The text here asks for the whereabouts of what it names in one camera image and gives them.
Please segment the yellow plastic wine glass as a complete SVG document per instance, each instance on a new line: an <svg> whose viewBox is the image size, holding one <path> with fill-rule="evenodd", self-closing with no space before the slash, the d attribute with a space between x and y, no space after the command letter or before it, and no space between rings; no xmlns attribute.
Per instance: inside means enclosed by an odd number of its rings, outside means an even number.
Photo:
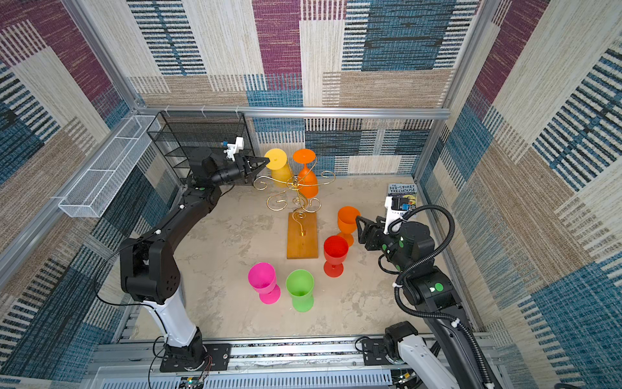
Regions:
<svg viewBox="0 0 622 389"><path fill-rule="evenodd" d="M287 188L293 177L293 172L286 152L280 148L272 148L265 153L264 157L270 160L267 168L270 170L275 184L278 187Z"/></svg>

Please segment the orange front wine glass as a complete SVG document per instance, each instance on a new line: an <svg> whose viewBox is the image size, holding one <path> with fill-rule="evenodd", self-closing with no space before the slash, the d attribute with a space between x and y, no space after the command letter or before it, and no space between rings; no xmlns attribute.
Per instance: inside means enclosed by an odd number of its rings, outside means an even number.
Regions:
<svg viewBox="0 0 622 389"><path fill-rule="evenodd" d="M361 213L355 207L351 206L342 207L338 211L338 228L340 230L338 235L348 243L348 246L354 244L354 233L357 230L356 217L360 215Z"/></svg>

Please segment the red plastic wine glass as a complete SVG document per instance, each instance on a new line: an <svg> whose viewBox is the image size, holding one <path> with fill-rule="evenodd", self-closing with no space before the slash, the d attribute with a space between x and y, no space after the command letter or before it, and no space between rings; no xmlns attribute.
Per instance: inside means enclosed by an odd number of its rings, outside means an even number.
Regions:
<svg viewBox="0 0 622 389"><path fill-rule="evenodd" d="M343 262L349 251L348 242L338 235L330 236L323 244L323 251L326 261L323 266L325 274L331 278L340 277L344 270Z"/></svg>

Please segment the green plastic wine glass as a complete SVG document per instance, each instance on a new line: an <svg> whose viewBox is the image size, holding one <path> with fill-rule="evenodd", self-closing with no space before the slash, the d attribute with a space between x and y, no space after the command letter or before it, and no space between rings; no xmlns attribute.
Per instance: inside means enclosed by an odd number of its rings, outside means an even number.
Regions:
<svg viewBox="0 0 622 389"><path fill-rule="evenodd" d="M286 280L286 289L292 299L293 308L301 313L314 306L314 277L304 270L293 271Z"/></svg>

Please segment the pink plastic wine glass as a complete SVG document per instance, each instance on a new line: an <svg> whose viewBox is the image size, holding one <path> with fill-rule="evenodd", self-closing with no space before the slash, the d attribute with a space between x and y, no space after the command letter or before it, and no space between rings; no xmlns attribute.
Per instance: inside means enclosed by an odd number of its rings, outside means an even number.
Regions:
<svg viewBox="0 0 622 389"><path fill-rule="evenodd" d="M277 285L276 271L271 264L254 265L249 270L247 280L263 304L272 305L280 299L281 290Z"/></svg>

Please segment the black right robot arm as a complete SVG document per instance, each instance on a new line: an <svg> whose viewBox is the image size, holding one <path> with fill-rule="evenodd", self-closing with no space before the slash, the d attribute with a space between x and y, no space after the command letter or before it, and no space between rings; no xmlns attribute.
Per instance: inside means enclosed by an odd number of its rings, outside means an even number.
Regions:
<svg viewBox="0 0 622 389"><path fill-rule="evenodd" d="M440 212L448 221L448 232L439 244L432 239L427 225L413 220L424 211ZM447 363L438 359L408 321L386 328L386 359L408 365L428 388L501 387L471 330L458 291L434 263L455 236L451 213L442 206L427 204L395 220L358 216L356 227L359 243L367 251L381 251L381 257L394 266L392 288L398 308L426 322Z"/></svg>

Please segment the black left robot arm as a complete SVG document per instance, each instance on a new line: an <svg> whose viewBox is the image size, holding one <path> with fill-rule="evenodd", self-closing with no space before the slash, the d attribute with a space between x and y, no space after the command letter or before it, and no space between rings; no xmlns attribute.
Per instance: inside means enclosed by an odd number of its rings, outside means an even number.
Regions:
<svg viewBox="0 0 622 389"><path fill-rule="evenodd" d="M211 213L223 184L251 183L267 167L266 157L237 153L223 163L207 148L189 161L187 188L178 205L151 231L121 245L121 289L145 306L164 337L163 372L198 371L208 364L202 333L189 318L181 296L181 272L174 253L192 228Z"/></svg>

